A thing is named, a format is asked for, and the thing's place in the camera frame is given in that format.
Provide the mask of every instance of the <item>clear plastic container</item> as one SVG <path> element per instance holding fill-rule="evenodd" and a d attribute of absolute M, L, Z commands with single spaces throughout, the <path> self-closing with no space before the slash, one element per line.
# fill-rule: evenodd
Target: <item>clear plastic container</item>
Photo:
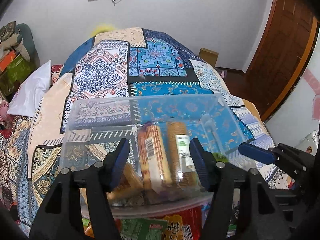
<path fill-rule="evenodd" d="M 114 151 L 121 138 L 130 143 L 120 186 L 107 197 L 115 217 L 156 217 L 210 201 L 196 174 L 189 140 L 226 156 L 248 170 L 252 159 L 239 154 L 245 141 L 220 94 L 165 95 L 77 100 L 71 109 L 60 168 L 86 169 Z M 82 211 L 86 216 L 85 191 Z"/>

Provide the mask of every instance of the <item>patchwork bedspread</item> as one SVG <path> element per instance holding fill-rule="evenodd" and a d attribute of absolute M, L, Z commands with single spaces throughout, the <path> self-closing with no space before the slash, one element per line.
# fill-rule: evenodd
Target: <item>patchwork bedspread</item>
<path fill-rule="evenodd" d="M 274 146 L 243 101 L 230 95 L 219 74 L 169 35 L 142 28 L 98 34 L 70 55 L 62 71 L 55 69 L 53 86 L 33 119 L 17 116 L 10 139 L 0 138 L 1 200 L 8 208 L 16 201 L 21 222 L 32 225 L 57 176 L 61 143 L 76 100 L 207 93 L 224 97 L 248 142 L 265 149 Z M 118 115 L 128 118 L 125 109 Z M 114 150 L 116 143 L 104 145 L 105 150 Z M 91 154 L 98 158 L 96 151 Z M 276 166 L 256 164 L 271 187 L 287 187 Z"/>

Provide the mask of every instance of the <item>pink stripe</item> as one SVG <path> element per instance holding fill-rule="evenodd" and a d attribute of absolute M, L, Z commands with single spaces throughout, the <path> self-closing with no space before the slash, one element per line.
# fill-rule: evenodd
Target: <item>pink stripe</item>
<path fill-rule="evenodd" d="M 313 73 L 307 68 L 302 76 L 308 82 L 309 86 L 316 93 L 316 95 L 320 95 L 320 82 L 313 75 Z"/>

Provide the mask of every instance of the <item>brown door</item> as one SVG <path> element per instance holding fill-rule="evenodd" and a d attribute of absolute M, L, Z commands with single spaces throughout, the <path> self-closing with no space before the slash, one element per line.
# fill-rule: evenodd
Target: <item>brown door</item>
<path fill-rule="evenodd" d="M 272 10 L 245 74 L 246 83 L 250 84 L 248 99 L 256 105 L 263 119 L 271 114 L 270 107 L 274 108 L 297 73 L 314 22 L 312 12 L 301 0 L 274 0 Z"/>

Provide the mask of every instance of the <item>white pillow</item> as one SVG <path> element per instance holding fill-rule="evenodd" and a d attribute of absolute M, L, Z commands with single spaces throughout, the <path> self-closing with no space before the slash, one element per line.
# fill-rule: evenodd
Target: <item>white pillow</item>
<path fill-rule="evenodd" d="M 9 104 L 8 114 L 33 117 L 51 84 L 51 60 L 43 64 L 20 85 Z"/>

